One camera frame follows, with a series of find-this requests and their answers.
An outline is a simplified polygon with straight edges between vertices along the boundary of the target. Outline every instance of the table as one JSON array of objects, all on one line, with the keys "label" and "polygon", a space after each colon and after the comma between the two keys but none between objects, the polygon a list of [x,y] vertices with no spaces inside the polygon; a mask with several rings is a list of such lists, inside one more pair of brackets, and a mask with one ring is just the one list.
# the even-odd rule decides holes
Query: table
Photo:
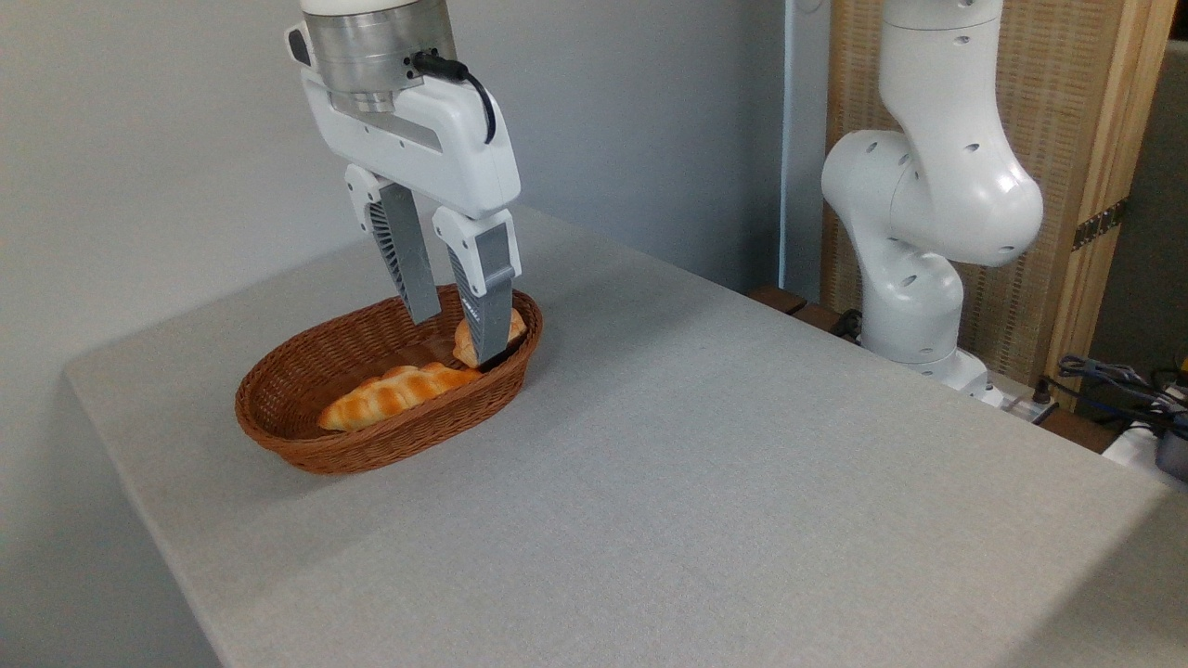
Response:
[{"label": "table", "polygon": [[225,664],[1188,663],[1188,497],[514,214],[525,387],[393,466],[303,473],[232,410],[271,348],[390,296],[368,242],[68,366]]}]

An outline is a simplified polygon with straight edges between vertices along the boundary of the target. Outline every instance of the bread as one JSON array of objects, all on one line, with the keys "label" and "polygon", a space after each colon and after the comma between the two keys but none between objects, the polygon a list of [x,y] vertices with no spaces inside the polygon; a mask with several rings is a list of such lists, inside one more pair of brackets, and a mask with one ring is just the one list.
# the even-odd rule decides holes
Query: bread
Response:
[{"label": "bread", "polygon": [[[524,324],[524,317],[518,310],[512,309],[512,324],[507,330],[507,344],[519,339],[525,332],[527,332],[527,326]],[[470,324],[465,319],[454,330],[454,357],[470,368],[479,366],[479,355],[474,352],[474,341],[470,339]]]},{"label": "bread", "polygon": [[368,378],[328,405],[317,426],[331,431],[354,431],[386,420],[454,387],[480,378],[474,370],[457,371],[440,361],[422,368],[397,366],[381,378]]}]

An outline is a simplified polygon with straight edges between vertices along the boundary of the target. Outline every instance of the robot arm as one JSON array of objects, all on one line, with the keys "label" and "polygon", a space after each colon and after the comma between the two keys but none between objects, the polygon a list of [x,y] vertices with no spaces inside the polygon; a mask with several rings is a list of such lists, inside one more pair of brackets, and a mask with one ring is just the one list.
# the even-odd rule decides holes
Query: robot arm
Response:
[{"label": "robot arm", "polygon": [[503,114],[454,55],[444,0],[302,0],[287,31],[330,150],[415,322],[441,310],[412,193],[441,203],[475,351],[506,347],[511,282],[522,272],[512,216],[520,191]]},{"label": "robot arm", "polygon": [[847,134],[821,181],[861,267],[862,346],[977,397],[987,372],[956,347],[963,291],[948,259],[1006,264],[1043,218],[998,115],[1001,8],[884,0],[879,92],[904,132]]},{"label": "robot arm", "polygon": [[1035,241],[1040,187],[1003,132],[994,92],[1001,0],[886,0],[879,93],[912,160],[892,235],[950,260],[1001,266]]}]

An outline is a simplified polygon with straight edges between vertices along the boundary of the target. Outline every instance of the brown basket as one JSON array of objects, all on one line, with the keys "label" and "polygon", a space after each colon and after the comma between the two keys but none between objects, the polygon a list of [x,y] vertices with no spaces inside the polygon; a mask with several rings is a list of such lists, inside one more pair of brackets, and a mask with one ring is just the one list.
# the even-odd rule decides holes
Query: brown basket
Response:
[{"label": "brown basket", "polygon": [[356,431],[327,431],[317,416],[361,382],[402,364],[454,359],[462,304],[453,286],[437,289],[442,313],[413,324],[398,298],[349,313],[302,332],[261,359],[235,392],[235,417],[255,442],[310,473],[358,473],[387,466],[491,417],[524,385],[527,360],[541,340],[541,309],[516,291],[512,305],[527,333],[482,378]]}]

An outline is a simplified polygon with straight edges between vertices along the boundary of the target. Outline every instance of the white wall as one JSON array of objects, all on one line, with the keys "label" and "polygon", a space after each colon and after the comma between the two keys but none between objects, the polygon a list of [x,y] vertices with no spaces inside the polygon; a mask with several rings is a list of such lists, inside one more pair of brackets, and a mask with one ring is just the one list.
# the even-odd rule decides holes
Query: white wall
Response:
[{"label": "white wall", "polygon": [[[525,203],[745,288],[775,277],[769,5],[450,11]],[[61,372],[358,239],[284,57],[297,2],[0,0],[0,664],[209,666]]]}]

